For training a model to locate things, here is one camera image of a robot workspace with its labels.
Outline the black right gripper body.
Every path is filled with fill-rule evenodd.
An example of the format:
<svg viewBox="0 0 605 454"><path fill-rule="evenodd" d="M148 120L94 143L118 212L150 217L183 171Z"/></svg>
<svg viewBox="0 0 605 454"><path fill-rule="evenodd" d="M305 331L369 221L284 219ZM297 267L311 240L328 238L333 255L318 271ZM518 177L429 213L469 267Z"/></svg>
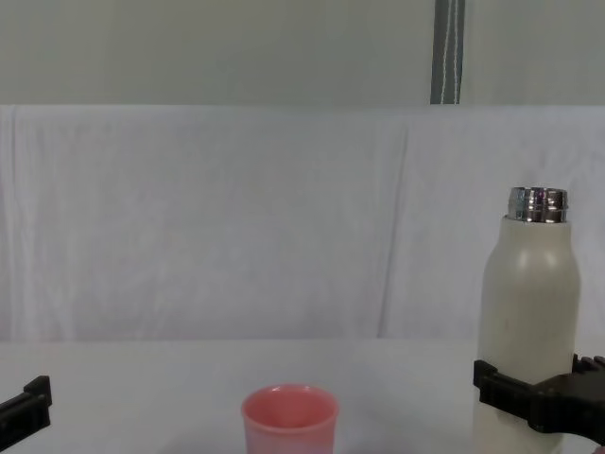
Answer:
<svg viewBox="0 0 605 454"><path fill-rule="evenodd" d="M533 387L527 424L604 445L604 372L557 375Z"/></svg>

